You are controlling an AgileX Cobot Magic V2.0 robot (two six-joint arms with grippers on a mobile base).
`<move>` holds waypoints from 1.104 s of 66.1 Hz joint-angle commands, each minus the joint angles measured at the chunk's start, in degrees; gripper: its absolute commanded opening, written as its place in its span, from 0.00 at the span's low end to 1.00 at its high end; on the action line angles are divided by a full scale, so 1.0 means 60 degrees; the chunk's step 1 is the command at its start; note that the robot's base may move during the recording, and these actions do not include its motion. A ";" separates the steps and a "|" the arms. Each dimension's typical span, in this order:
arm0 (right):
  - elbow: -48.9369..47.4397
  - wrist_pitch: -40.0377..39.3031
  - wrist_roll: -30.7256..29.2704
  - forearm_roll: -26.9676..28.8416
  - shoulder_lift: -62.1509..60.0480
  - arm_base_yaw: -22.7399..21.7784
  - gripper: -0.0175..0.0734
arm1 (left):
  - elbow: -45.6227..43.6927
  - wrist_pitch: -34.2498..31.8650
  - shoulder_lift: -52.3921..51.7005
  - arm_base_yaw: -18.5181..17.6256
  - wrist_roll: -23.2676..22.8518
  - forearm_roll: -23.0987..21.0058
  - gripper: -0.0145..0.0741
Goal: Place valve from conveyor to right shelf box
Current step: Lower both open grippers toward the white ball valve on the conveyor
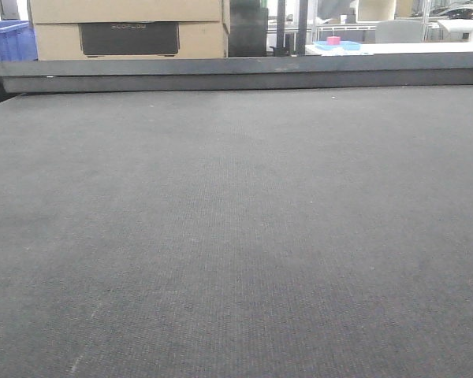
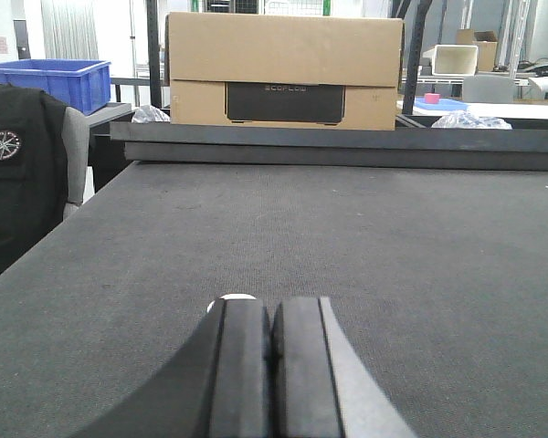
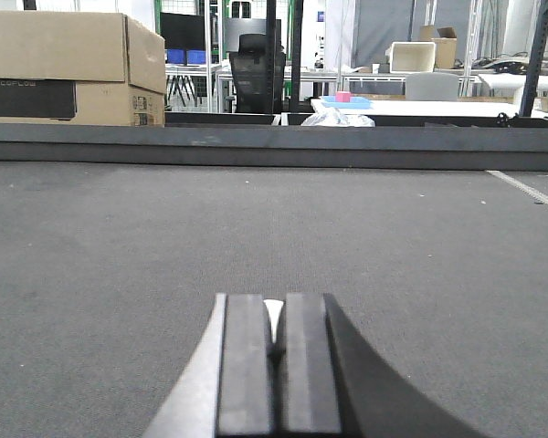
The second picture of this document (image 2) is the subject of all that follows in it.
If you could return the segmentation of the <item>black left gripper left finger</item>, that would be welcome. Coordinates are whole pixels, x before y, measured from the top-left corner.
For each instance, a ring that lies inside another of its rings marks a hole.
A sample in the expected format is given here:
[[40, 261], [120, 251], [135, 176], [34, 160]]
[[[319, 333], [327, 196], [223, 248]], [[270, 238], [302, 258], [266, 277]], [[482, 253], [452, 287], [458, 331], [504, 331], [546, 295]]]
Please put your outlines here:
[[78, 437], [267, 437], [269, 322], [258, 299], [217, 299], [179, 350]]

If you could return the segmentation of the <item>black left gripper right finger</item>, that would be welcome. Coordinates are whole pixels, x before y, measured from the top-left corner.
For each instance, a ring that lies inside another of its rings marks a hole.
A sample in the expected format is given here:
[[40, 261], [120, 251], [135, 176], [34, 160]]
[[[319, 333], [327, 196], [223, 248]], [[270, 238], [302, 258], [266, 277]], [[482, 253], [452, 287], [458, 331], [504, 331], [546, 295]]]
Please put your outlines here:
[[346, 337], [327, 297], [291, 297], [275, 313], [278, 437], [413, 437]]

